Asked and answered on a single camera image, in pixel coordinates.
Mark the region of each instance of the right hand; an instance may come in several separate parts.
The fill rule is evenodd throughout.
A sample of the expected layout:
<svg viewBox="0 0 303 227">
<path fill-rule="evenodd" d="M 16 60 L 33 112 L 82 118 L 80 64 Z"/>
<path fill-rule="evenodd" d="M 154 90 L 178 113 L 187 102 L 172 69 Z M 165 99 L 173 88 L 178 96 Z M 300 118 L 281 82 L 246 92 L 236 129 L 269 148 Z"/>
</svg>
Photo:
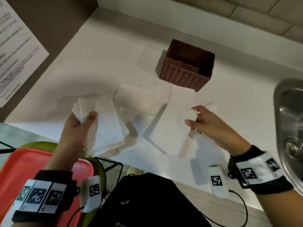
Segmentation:
<svg viewBox="0 0 303 227">
<path fill-rule="evenodd" d="M 206 107 L 196 106 L 192 109 L 200 114 L 196 121 L 185 120 L 191 130 L 196 129 L 199 133 L 204 133 L 232 156 L 241 155 L 250 149 L 251 144 L 248 141 Z"/>
</svg>

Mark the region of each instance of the sink drain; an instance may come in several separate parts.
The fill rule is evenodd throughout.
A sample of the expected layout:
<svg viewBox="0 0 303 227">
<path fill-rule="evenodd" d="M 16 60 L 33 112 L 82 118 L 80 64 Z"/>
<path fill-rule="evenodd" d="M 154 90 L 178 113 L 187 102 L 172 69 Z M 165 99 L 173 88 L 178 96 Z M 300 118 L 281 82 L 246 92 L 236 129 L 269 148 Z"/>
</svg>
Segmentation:
<svg viewBox="0 0 303 227">
<path fill-rule="evenodd" d="M 302 162 L 303 144 L 298 138 L 287 137 L 285 141 L 285 150 L 293 160 Z"/>
</svg>

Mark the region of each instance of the sink basin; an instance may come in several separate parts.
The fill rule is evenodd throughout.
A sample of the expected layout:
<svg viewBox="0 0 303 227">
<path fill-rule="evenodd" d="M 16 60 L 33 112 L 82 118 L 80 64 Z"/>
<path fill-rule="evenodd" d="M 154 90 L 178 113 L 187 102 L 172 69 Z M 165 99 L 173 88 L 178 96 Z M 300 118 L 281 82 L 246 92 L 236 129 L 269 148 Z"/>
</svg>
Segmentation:
<svg viewBox="0 0 303 227">
<path fill-rule="evenodd" d="M 278 84 L 274 107 L 282 167 L 303 195 L 303 81 L 286 80 Z"/>
</svg>

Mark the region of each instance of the black wrist strap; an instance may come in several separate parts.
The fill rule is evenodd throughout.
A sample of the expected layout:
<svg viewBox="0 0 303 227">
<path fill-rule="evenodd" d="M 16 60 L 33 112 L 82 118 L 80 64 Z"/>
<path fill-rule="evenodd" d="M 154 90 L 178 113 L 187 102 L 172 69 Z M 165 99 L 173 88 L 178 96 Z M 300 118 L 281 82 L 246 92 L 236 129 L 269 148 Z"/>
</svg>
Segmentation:
<svg viewBox="0 0 303 227">
<path fill-rule="evenodd" d="M 59 202 L 56 212 L 40 213 L 40 212 L 25 212 L 22 210 L 16 210 L 13 215 L 12 221 L 13 222 L 51 221 L 51 220 L 55 220 L 63 211 L 69 210 L 74 201 L 74 196 L 76 196 L 79 193 L 79 191 L 77 191 L 76 189 L 77 181 L 72 180 L 71 177 L 72 177 L 71 171 L 40 170 L 36 174 L 34 178 L 35 180 L 48 181 L 52 183 L 60 183 L 66 185 L 65 191 Z"/>
<path fill-rule="evenodd" d="M 231 156 L 234 163 L 248 161 L 252 158 L 261 156 L 265 153 L 265 151 L 260 150 L 256 146 L 252 145 L 251 148 L 244 154 L 239 156 Z M 272 181 L 262 183 L 262 184 L 253 184 L 249 186 L 250 189 L 259 195 L 265 194 L 275 194 L 275 193 L 282 193 L 289 190 L 292 190 L 294 187 L 293 185 L 286 179 L 285 176 L 280 178 L 274 179 Z"/>
</svg>

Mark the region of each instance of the wall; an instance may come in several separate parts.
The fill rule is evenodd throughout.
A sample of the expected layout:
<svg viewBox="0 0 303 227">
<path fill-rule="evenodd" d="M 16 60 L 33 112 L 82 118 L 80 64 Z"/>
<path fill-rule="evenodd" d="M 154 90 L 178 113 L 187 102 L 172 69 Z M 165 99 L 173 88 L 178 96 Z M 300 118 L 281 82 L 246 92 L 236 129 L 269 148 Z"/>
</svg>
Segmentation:
<svg viewBox="0 0 303 227">
<path fill-rule="evenodd" d="M 303 43 L 303 0 L 176 0 Z"/>
</svg>

